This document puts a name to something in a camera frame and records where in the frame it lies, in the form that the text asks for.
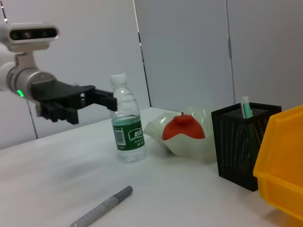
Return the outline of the black mesh pen holder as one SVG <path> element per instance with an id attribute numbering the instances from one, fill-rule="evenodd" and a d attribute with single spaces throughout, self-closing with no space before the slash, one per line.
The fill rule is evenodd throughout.
<path id="1" fill-rule="evenodd" d="M 211 113 L 219 176 L 252 192 L 258 190 L 253 169 L 269 118 L 281 106 L 250 103 L 252 117 L 243 117 L 240 104 Z"/>

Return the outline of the red-orange knitted orange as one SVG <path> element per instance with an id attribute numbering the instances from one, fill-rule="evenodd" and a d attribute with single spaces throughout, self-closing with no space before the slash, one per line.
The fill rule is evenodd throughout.
<path id="1" fill-rule="evenodd" d="M 201 124 L 192 116 L 184 114 L 175 116 L 164 128 L 163 140 L 169 140 L 176 135 L 184 134 L 194 139 L 204 139 L 205 133 Z"/>

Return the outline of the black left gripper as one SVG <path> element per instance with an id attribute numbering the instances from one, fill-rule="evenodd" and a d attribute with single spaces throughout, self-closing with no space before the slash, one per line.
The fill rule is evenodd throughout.
<path id="1" fill-rule="evenodd" d="M 96 89 L 95 86 L 74 86 L 58 80 L 31 85 L 31 95 L 40 102 L 40 114 L 52 122 L 67 121 L 78 124 L 77 109 L 97 104 L 110 111 L 117 111 L 117 99 L 113 92 Z"/>

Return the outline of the green pen with white cap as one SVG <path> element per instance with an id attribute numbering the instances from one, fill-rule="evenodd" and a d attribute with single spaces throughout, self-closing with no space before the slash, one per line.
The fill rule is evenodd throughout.
<path id="1" fill-rule="evenodd" d="M 241 110 L 244 119 L 248 119 L 253 116 L 252 110 L 250 108 L 249 98 L 247 96 L 243 96 L 241 98 Z"/>

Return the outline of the grey marker pen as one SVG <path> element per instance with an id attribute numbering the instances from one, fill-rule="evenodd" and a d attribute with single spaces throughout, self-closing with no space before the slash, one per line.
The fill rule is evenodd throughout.
<path id="1" fill-rule="evenodd" d="M 103 215 L 108 213 L 111 209 L 117 206 L 119 203 L 124 201 L 127 197 L 129 197 L 133 192 L 133 188 L 129 185 L 119 191 L 118 193 L 112 195 L 104 202 L 96 206 L 94 209 L 74 221 L 69 225 L 69 227 L 88 227 Z"/>

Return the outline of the clear green-label water bottle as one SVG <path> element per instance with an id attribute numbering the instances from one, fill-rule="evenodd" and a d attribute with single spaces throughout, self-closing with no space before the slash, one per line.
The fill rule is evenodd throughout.
<path id="1" fill-rule="evenodd" d="M 137 162 L 145 158 L 146 146 L 138 103 L 127 85 L 127 76 L 110 76 L 117 110 L 110 111 L 118 157 L 122 162 Z"/>

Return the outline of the pale green wavy glass plate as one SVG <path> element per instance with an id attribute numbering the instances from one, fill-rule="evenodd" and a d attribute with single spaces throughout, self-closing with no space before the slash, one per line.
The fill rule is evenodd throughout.
<path id="1" fill-rule="evenodd" d="M 174 117 L 180 117 L 181 115 L 192 116 L 202 126 L 205 138 L 194 139 L 185 134 L 178 134 L 171 139 L 163 140 L 162 134 L 165 126 Z M 206 164 L 216 162 L 211 113 L 205 109 L 190 107 L 181 112 L 165 112 L 149 121 L 143 132 L 176 156 L 199 160 Z"/>

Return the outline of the yellow plastic bin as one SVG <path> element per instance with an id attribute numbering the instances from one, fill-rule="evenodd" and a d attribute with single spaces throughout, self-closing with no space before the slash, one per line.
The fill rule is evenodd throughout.
<path id="1" fill-rule="evenodd" d="M 261 198 L 303 221 L 303 105 L 269 118 L 253 175 Z"/>

